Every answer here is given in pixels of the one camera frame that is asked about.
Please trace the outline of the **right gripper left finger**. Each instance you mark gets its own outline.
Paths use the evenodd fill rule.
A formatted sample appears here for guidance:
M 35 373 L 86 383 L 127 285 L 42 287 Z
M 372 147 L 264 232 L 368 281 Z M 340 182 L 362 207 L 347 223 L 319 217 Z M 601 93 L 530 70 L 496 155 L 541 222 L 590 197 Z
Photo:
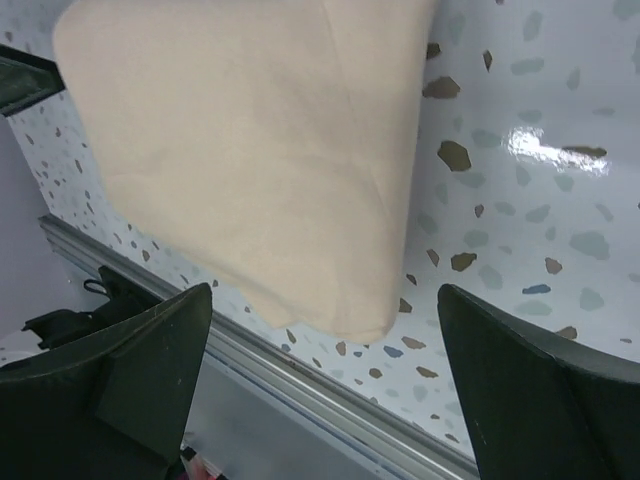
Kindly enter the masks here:
M 202 283 L 3 367 L 2 478 L 170 478 L 211 319 Z

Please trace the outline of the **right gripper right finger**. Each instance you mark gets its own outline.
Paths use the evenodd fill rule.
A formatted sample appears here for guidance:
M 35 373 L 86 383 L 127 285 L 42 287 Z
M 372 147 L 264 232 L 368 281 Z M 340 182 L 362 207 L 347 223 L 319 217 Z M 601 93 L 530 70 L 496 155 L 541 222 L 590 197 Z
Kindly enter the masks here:
M 438 317 L 483 479 L 636 479 L 639 365 L 445 284 Z

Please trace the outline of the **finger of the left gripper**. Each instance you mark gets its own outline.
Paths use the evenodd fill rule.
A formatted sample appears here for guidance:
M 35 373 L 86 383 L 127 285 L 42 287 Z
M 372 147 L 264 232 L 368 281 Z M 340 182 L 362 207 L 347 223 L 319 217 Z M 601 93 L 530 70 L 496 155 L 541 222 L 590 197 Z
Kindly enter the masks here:
M 65 90 L 54 61 L 1 46 L 1 115 L 10 117 Z

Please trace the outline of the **beige cloth mat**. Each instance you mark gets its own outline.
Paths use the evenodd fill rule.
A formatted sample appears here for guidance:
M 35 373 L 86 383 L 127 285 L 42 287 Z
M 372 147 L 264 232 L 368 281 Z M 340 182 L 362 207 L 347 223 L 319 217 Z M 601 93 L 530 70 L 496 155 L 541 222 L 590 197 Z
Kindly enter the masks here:
M 113 207 L 271 326 L 399 308 L 433 1 L 77 1 L 55 59 Z

